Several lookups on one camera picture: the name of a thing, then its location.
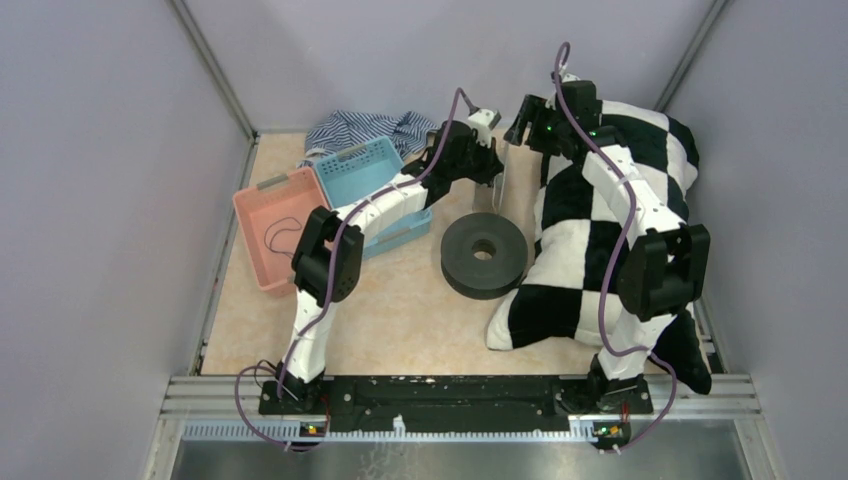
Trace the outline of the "grey cable spool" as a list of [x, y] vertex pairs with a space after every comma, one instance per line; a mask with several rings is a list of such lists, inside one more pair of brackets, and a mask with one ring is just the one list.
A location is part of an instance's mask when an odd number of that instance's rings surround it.
[[506, 187], [508, 172], [509, 144], [503, 146], [496, 139], [492, 140], [492, 150], [500, 161], [502, 171], [490, 184], [476, 184], [474, 188], [472, 210], [474, 212], [493, 213], [500, 215]]

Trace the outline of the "black cable spool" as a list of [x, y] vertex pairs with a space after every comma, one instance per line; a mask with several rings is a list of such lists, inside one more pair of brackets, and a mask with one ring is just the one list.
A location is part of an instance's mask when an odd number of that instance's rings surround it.
[[524, 277], [528, 244], [513, 222], [486, 212], [465, 215], [445, 231], [440, 265], [448, 285], [474, 300], [496, 299]]

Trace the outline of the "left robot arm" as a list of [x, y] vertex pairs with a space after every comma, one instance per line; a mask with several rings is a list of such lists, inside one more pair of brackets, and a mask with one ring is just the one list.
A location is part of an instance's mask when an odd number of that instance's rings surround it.
[[283, 401], [297, 413], [319, 404], [317, 381], [339, 304], [356, 287], [364, 246], [404, 217], [423, 211], [463, 179], [491, 185], [504, 170], [493, 130], [499, 113], [480, 109], [464, 121], [443, 124], [433, 148], [407, 164], [384, 186], [337, 210], [315, 208], [299, 240], [292, 269], [296, 317], [277, 374]]

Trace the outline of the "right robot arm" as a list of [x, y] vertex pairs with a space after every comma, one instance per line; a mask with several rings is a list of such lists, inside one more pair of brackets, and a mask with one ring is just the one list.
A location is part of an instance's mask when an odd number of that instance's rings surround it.
[[548, 98], [526, 95], [504, 138], [542, 156], [535, 258], [491, 317], [487, 347], [553, 337], [595, 346], [586, 397], [600, 412], [626, 400], [647, 362], [709, 393], [691, 312], [710, 240], [688, 221], [698, 175], [690, 130], [572, 80]]

